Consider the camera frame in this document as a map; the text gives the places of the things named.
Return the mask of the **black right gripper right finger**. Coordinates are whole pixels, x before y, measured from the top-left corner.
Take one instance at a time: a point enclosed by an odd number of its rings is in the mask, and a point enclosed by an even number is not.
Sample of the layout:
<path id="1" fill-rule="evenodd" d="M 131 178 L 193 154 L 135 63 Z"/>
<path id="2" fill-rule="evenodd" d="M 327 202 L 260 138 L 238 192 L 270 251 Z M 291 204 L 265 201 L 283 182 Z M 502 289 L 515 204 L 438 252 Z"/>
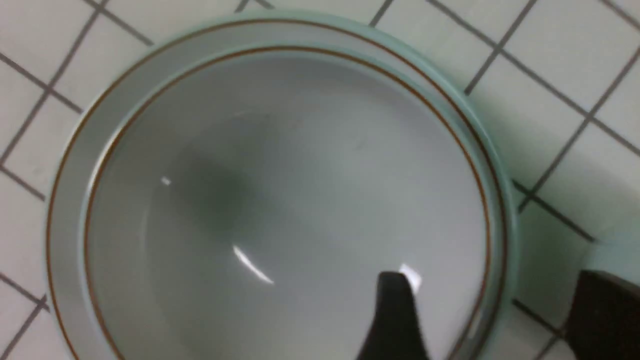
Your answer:
<path id="1" fill-rule="evenodd" d="M 566 342 L 578 360 L 638 360 L 638 285 L 605 271 L 581 271 L 567 318 Z"/>

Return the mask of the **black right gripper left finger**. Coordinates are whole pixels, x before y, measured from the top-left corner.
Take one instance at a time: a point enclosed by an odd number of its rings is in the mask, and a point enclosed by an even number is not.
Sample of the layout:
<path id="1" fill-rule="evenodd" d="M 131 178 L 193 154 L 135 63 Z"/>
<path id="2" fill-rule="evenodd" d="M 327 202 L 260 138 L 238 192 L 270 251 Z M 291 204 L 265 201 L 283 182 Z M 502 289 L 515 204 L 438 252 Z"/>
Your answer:
<path id="1" fill-rule="evenodd" d="M 409 280 L 400 272 L 377 278 L 375 309 L 358 360 L 429 359 Z"/>

